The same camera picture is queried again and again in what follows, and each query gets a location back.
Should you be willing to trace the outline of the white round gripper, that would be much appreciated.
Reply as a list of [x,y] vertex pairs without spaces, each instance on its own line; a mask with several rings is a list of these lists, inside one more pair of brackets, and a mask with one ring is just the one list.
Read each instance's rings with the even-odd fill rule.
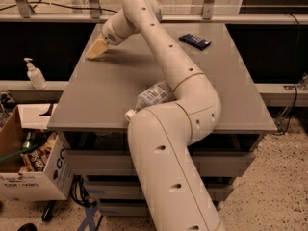
[[111,45],[120,45],[130,36],[138,34],[139,30],[128,20],[123,10],[117,12],[108,19],[102,28],[103,38],[97,38],[90,49],[86,52],[89,59],[95,59]]

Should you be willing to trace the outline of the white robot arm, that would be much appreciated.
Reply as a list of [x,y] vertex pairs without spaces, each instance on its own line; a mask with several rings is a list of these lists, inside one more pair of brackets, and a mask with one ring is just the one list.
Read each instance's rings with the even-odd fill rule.
[[188,151],[218,124],[218,93],[160,20],[156,0],[122,0],[87,56],[142,34],[175,95],[171,102],[141,109],[128,125],[131,157],[156,230],[226,231]]

